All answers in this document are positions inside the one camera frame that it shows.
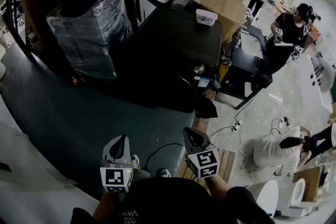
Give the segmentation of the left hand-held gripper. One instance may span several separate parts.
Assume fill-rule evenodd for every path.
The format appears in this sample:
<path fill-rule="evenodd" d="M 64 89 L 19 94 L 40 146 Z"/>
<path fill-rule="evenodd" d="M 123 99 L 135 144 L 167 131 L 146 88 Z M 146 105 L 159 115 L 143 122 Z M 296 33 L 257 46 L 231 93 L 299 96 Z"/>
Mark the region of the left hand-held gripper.
<path fill-rule="evenodd" d="M 126 135 L 112 139 L 103 149 L 103 159 L 129 159 L 130 146 Z M 128 193 L 133 180 L 133 165 L 103 160 L 101 181 L 106 192 Z"/>

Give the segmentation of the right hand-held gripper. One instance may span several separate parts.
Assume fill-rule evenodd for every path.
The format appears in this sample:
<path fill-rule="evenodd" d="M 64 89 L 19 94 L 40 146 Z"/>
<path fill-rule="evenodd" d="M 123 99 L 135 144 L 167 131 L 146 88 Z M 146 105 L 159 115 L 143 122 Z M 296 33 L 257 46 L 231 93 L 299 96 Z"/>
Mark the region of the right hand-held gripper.
<path fill-rule="evenodd" d="M 207 134 L 190 127 L 183 129 L 188 168 L 198 179 L 212 177 L 219 171 L 218 150 Z"/>

